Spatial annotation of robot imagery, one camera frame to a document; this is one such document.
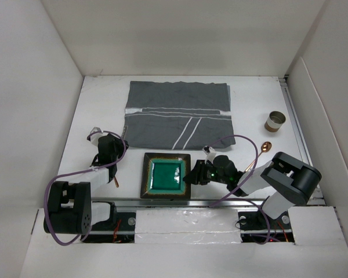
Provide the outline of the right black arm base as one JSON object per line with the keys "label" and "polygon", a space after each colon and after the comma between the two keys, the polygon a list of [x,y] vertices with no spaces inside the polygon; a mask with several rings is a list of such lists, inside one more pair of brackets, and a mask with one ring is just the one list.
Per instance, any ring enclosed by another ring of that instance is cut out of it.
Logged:
{"label": "right black arm base", "polygon": [[268,237],[267,223],[260,211],[239,211],[235,227],[240,230],[242,243],[270,243],[287,242],[294,243],[290,217],[287,211],[277,219],[267,216],[270,224],[270,236]]}

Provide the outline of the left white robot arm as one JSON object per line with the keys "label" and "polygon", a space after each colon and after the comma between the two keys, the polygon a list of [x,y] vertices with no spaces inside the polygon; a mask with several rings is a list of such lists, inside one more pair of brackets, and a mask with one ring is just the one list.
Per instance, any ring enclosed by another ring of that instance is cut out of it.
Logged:
{"label": "left white robot arm", "polygon": [[63,175],[51,183],[46,202],[48,217],[44,220],[47,233],[85,235],[95,224],[107,230],[117,224],[114,203],[93,202],[92,198],[100,187],[115,178],[117,163],[128,150],[128,142],[102,131],[94,131],[87,140],[97,146],[90,168]]}

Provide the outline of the copper spoon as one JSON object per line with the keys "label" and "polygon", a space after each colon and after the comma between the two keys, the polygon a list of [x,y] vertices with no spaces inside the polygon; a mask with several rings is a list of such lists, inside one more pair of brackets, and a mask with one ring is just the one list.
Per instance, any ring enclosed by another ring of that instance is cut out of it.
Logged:
{"label": "copper spoon", "polygon": [[[269,141],[264,142],[262,144],[262,146],[260,147],[260,152],[258,154],[258,158],[259,158],[259,156],[261,154],[266,153],[269,150],[271,150],[271,148],[272,148],[272,143],[271,142],[269,142]],[[253,162],[245,169],[245,171],[249,171],[252,168],[252,166],[255,165],[255,163],[256,163],[256,159],[253,160]]]}

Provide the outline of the metal cup with cork base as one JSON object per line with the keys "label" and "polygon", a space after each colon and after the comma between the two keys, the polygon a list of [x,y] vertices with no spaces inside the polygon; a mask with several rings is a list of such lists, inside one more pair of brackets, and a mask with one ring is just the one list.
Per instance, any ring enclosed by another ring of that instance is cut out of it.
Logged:
{"label": "metal cup with cork base", "polygon": [[285,123],[286,116],[280,111],[272,111],[269,113],[264,128],[272,133],[279,131],[281,126]]}

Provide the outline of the green square ceramic plate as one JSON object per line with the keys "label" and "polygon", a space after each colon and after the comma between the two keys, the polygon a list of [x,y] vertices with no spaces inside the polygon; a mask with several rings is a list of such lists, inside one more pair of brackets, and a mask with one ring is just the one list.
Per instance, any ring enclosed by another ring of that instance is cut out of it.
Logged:
{"label": "green square ceramic plate", "polygon": [[140,197],[142,199],[191,198],[191,185],[183,178],[191,170],[191,156],[186,153],[146,152],[143,159]]}

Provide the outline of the grey striped cloth napkin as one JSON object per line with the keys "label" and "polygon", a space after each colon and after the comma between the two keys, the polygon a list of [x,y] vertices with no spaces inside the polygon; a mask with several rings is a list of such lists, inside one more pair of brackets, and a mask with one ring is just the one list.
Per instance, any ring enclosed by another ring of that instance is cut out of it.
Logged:
{"label": "grey striped cloth napkin", "polygon": [[132,81],[123,135],[133,148],[200,150],[235,144],[226,83]]}

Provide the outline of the copper fork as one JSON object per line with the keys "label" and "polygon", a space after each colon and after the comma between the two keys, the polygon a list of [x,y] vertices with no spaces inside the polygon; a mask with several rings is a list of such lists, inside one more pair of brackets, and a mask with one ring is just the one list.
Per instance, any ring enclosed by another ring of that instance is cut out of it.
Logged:
{"label": "copper fork", "polygon": [[116,188],[119,188],[119,183],[118,183],[118,180],[116,177],[114,177],[114,183],[115,183]]}

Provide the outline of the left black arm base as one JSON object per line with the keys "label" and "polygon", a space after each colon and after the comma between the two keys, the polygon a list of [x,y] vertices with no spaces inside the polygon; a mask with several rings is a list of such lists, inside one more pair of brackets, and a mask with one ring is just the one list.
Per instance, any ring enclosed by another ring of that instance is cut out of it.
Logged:
{"label": "left black arm base", "polygon": [[98,222],[92,231],[82,240],[84,243],[134,243],[135,242],[135,211],[120,211],[111,203],[110,217]]}

